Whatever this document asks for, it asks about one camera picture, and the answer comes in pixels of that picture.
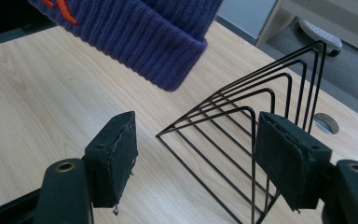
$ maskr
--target floor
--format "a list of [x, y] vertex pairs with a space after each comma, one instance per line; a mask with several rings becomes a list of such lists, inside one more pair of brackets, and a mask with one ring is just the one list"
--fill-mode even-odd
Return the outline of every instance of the floor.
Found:
[[[34, 24], [0, 34], [0, 43], [33, 34], [54, 26], [54, 23]], [[260, 47], [274, 59], [279, 59], [313, 40], [298, 30], [296, 20]], [[337, 57], [326, 57], [322, 89], [358, 113], [358, 49], [344, 43]]]

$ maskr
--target ribbed knit fabric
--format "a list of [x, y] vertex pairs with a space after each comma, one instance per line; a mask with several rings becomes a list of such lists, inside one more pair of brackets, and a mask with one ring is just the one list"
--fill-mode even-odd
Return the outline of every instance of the ribbed knit fabric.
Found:
[[204, 36], [222, 0], [29, 2], [73, 35], [174, 91], [206, 49]]

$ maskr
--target gray floor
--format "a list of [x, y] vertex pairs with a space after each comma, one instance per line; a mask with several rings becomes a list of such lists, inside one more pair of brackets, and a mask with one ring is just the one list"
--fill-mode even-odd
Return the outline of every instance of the gray floor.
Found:
[[[298, 30], [296, 21], [260, 47], [274, 59], [279, 59], [313, 40]], [[326, 57], [322, 89], [358, 113], [358, 49], [343, 43], [337, 57]]]

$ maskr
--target table surface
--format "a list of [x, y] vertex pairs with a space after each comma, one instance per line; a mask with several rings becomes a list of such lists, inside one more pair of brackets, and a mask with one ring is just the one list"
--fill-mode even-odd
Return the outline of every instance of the table surface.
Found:
[[[0, 205], [40, 188], [53, 162], [81, 158], [108, 120], [133, 110], [134, 176], [118, 216], [95, 209], [95, 223], [234, 223], [155, 137], [214, 91], [273, 61], [217, 23], [206, 37], [208, 49], [175, 92], [160, 90], [60, 27], [1, 44]], [[334, 149], [332, 162], [358, 160], [358, 114], [324, 92], [316, 112], [340, 127], [334, 135], [311, 132]], [[265, 219], [320, 222], [320, 209], [293, 213], [282, 197]]]

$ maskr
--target black desk organizer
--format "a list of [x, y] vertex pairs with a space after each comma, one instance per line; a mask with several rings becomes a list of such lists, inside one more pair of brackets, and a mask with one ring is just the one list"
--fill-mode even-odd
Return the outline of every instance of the black desk organizer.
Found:
[[[280, 195], [252, 156], [258, 113], [281, 115], [309, 133], [325, 52], [319, 41], [268, 64], [216, 91], [157, 134], [235, 222], [261, 223]], [[311, 57], [311, 62], [301, 57]], [[292, 66], [302, 70], [298, 89], [284, 71]], [[278, 79], [284, 85], [273, 90], [269, 83]], [[255, 97], [263, 104], [248, 105], [249, 99], [258, 102]], [[277, 97], [284, 97], [285, 104], [278, 104]]]

